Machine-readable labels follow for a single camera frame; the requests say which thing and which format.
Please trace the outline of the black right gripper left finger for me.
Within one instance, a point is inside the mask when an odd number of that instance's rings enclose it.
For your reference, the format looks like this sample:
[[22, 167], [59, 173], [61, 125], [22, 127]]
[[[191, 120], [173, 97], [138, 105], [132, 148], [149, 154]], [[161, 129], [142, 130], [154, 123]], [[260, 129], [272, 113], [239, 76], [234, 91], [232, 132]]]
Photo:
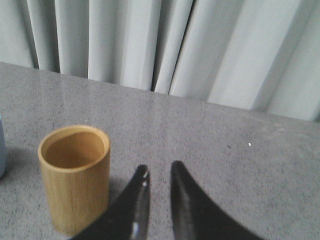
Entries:
[[139, 165], [116, 201], [73, 240], [146, 240], [150, 216], [150, 172]]

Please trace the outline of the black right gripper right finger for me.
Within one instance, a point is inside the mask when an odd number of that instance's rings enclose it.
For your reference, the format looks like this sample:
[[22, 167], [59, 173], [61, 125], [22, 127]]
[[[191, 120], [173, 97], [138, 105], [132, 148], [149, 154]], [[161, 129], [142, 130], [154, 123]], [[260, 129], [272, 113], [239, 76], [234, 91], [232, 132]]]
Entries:
[[261, 239], [213, 202], [181, 161], [171, 165], [170, 202], [176, 240]]

